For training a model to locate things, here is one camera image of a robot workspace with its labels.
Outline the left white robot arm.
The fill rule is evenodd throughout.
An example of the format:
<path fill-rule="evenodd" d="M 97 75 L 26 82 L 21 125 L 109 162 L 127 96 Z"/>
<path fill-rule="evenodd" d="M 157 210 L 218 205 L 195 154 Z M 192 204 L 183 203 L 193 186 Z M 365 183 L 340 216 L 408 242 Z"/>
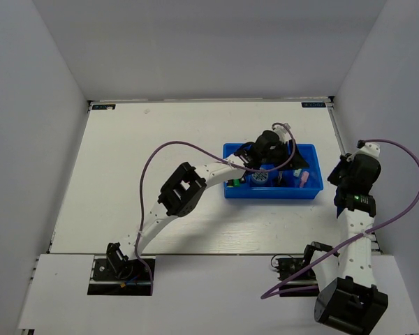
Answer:
<path fill-rule="evenodd" d="M 227 158 L 216 157 L 188 142 L 162 144 L 155 153 L 168 145 L 182 144 L 207 154 L 214 162 L 198 167 L 188 162 L 180 164 L 162 185 L 157 201 L 147 213 L 143 184 L 153 159 L 148 158 L 140 177 L 140 226 L 135 234 L 128 235 L 124 241 L 108 244 L 106 258 L 110 271 L 116 278 L 126 280 L 138 271 L 138 266 L 146 267 L 147 263 L 140 258 L 145 247 L 173 220 L 190 214 L 208 188 L 258 173 L 264 165 L 271 167 L 269 172 L 308 168 L 309 163 L 301 156 L 295 139 L 285 140 L 287 132 L 284 126 L 263 131 L 256 141 L 240 145 Z"/>

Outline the green translucent marker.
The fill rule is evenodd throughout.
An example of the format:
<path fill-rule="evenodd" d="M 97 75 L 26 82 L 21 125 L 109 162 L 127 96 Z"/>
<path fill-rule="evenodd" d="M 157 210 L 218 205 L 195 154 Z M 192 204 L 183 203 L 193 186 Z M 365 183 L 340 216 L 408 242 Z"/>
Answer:
<path fill-rule="evenodd" d="M 300 176 L 300 174 L 301 174 L 301 172 L 302 172 L 302 170 L 301 170 L 301 169 L 294 170 L 294 171 L 293 171 L 293 176 L 294 176 L 294 177 L 299 177 L 299 176 Z"/>

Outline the black handled scissors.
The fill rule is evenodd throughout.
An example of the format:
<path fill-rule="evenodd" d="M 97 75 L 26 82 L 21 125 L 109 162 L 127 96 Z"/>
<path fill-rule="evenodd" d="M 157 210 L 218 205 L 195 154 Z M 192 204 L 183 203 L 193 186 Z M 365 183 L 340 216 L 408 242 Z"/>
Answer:
<path fill-rule="evenodd" d="M 276 186 L 277 187 L 285 187 L 286 186 L 286 181 L 284 179 L 284 172 L 283 171 L 279 171 L 279 173 L 277 175 Z"/>

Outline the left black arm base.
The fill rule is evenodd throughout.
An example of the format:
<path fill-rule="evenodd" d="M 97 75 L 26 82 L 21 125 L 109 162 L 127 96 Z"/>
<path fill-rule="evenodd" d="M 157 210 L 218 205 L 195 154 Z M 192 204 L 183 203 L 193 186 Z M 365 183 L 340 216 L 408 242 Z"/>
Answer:
<path fill-rule="evenodd" d="M 96 258 L 93 263 L 87 294 L 89 296 L 150 296 L 148 269 L 139 260 L 129 260 L 120 274 L 109 261 Z"/>

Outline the round blue patterned tin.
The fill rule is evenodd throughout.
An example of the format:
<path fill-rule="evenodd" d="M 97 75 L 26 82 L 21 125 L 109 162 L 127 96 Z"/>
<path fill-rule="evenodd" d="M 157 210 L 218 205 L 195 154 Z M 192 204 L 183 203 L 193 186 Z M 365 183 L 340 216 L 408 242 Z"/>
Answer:
<path fill-rule="evenodd" d="M 270 174 L 264 170 L 255 172 L 251 175 L 251 183 L 256 186 L 265 186 L 269 181 Z"/>

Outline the pink translucent marker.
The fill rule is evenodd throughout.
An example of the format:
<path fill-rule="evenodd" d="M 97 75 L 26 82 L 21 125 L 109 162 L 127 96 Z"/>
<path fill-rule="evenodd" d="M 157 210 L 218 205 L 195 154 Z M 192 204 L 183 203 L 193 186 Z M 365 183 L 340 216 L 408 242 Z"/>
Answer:
<path fill-rule="evenodd" d="M 304 188 L 304 186 L 306 185 L 308 179 L 309 179 L 309 175 L 310 173 L 308 171 L 303 171 L 301 176 L 300 176 L 300 183 L 299 183 L 299 187 L 300 188 Z"/>

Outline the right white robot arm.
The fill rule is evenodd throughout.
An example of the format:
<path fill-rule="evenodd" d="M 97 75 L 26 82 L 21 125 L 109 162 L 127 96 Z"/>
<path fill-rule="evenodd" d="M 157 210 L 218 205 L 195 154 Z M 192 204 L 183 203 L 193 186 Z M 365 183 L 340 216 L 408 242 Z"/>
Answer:
<path fill-rule="evenodd" d="M 370 334 L 388 307 L 374 278 L 368 231 L 376 215 L 369 192 L 381 173 L 379 154 L 380 147 L 370 143 L 341 156 L 328 181 L 337 188 L 334 204 L 345 244 L 312 242 L 301 261 L 302 272 L 318 284 L 315 321 L 345 334 Z"/>

